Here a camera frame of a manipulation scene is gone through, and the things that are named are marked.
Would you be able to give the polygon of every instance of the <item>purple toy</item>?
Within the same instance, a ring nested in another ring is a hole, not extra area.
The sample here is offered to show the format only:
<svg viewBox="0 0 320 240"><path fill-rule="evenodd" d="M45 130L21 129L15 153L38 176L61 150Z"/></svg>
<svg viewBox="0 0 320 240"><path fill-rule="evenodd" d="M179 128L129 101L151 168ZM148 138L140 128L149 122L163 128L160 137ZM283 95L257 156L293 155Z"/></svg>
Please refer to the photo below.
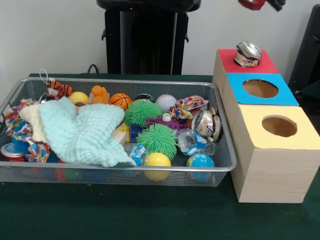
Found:
<svg viewBox="0 0 320 240"><path fill-rule="evenodd" d="M149 117L146 120L147 120L146 122L147 127L149 127L152 124L162 124L162 125L166 125L172 130L181 130L181 129L187 128L186 123L181 123L174 119L171 119L170 121L163 121L161 116L158 116L158 118Z"/></svg>

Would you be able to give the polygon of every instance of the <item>green spiky ball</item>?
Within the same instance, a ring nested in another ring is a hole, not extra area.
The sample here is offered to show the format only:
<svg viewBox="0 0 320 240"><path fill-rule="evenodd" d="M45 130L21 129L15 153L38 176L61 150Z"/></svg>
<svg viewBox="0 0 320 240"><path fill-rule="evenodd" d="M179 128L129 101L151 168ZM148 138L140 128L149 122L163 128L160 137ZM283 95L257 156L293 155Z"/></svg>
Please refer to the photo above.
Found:
<svg viewBox="0 0 320 240"><path fill-rule="evenodd" d="M140 127L146 126L147 118L157 118L162 115L161 108L157 103L153 103L148 99L140 99L132 102L125 112L125 124L137 124Z"/></svg>
<svg viewBox="0 0 320 240"><path fill-rule="evenodd" d="M173 159L177 154L175 133L171 128L162 124L153 124L143 130L136 141L142 144L149 154L162 153L169 159Z"/></svg>

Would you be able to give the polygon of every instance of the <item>yellow ball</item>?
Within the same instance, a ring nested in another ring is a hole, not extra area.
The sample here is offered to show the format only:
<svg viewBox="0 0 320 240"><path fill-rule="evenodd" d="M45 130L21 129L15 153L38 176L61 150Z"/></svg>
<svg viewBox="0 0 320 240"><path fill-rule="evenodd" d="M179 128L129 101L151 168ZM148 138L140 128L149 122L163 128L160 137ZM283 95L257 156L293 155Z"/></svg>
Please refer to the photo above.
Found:
<svg viewBox="0 0 320 240"><path fill-rule="evenodd" d="M71 93L71 95L68 97L68 99L73 104L75 104L77 102L83 102L85 104L88 104L88 101L89 101L89 97L81 91L75 91L75 92Z"/></svg>
<svg viewBox="0 0 320 240"><path fill-rule="evenodd" d="M163 153L155 152L148 155L144 165L149 167L171 167L171 161ZM143 173L147 179L153 182L163 181L170 174L169 171L143 171Z"/></svg>

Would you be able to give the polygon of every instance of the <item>stacked wooden boxes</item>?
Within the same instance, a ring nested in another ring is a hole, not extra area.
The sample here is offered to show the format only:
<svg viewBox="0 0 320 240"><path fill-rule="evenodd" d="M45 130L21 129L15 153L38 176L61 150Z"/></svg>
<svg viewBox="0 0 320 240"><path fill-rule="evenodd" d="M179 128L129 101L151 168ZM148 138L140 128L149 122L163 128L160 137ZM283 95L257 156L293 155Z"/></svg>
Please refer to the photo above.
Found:
<svg viewBox="0 0 320 240"><path fill-rule="evenodd" d="M266 51L253 68L236 64L235 54L217 51L213 83L238 155L238 200L302 203L320 165L320 137Z"/></svg>

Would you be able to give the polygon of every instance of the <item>metal basket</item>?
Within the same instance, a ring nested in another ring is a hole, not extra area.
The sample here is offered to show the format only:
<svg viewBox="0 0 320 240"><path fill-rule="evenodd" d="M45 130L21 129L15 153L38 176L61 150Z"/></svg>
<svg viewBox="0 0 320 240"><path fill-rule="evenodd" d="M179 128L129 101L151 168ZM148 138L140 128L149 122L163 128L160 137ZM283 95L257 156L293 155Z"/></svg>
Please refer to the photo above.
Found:
<svg viewBox="0 0 320 240"><path fill-rule="evenodd" d="M100 85L106 87L110 95L126 93L134 98L139 94L150 94L155 99L162 94L171 94L176 99L198 95L209 100L209 106L217 110L222 123L222 133L213 156L216 167L186 167L188 157L179 150L171 162L171 167L104 168L86 164L10 162L1 158L0 182L217 187L226 173L236 166L237 157L225 111L219 92L211 83L71 78L56 80L72 86L74 92L80 91L87 95L93 86ZM0 147L11 141L5 133L4 118L7 109L19 105L21 99L37 100L45 91L46 85L39 78L32 77L16 83L0 106ZM163 171L169 172L169 175L163 181L150 181L144 175L146 170L152 170L155 176L163 174Z"/></svg>

